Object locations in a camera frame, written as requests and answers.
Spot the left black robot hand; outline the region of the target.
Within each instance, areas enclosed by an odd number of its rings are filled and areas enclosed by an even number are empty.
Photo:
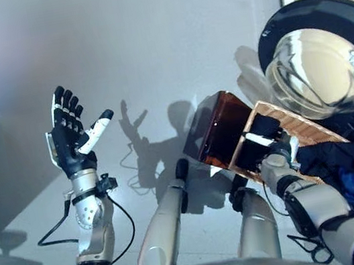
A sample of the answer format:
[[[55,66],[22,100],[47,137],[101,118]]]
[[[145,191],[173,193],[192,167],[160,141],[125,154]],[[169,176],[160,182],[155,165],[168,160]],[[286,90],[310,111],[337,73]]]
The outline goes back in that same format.
[[[104,110],[89,128],[82,123],[83,106],[79,98],[60,85],[51,104],[51,131],[46,133],[51,161],[68,178],[83,170],[96,170],[93,148],[111,122],[114,111]]]

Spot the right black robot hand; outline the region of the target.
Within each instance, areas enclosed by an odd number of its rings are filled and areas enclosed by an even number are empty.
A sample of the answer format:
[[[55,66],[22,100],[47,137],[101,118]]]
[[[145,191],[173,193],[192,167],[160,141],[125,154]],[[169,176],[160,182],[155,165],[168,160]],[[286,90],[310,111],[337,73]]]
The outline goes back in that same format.
[[[270,154],[279,154],[285,157],[291,169],[300,170],[300,163],[296,161],[297,151],[299,150],[299,139],[282,130],[278,139],[271,139],[265,136],[257,135],[251,132],[244,132],[242,136],[245,140],[269,148],[266,156]]]

